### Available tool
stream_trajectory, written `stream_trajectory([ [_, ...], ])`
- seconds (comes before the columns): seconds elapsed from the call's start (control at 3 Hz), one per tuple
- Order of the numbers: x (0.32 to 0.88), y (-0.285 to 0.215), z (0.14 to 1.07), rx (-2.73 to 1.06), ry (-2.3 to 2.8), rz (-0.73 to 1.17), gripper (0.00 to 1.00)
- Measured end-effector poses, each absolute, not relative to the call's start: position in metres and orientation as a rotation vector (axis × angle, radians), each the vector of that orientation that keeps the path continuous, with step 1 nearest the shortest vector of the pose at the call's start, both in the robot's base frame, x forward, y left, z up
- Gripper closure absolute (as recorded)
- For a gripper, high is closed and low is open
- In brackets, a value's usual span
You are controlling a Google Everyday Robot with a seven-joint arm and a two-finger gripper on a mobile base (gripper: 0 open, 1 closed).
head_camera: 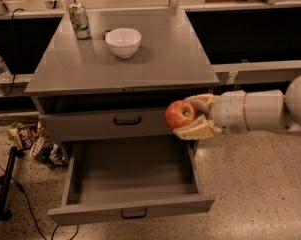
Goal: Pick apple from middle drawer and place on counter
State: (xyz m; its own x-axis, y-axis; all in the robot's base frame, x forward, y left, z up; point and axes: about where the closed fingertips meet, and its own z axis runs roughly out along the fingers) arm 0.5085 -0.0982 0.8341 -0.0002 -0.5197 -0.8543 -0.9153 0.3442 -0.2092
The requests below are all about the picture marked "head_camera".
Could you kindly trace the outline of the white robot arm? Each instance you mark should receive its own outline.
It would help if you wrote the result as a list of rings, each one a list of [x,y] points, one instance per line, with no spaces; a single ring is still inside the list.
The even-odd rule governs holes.
[[[219,96],[200,94],[186,98],[200,111],[189,125],[173,133],[183,140],[203,140],[221,133],[246,134],[269,131],[283,135],[301,135],[301,76],[283,93],[229,91]]]

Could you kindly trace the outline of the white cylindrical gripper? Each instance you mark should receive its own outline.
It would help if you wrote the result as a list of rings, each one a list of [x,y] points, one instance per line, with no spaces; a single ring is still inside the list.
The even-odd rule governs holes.
[[[222,95],[199,94],[186,98],[199,116],[189,125],[176,128],[173,133],[182,140],[203,140],[222,131],[228,134],[248,132],[245,122],[244,101],[246,92],[232,91]]]

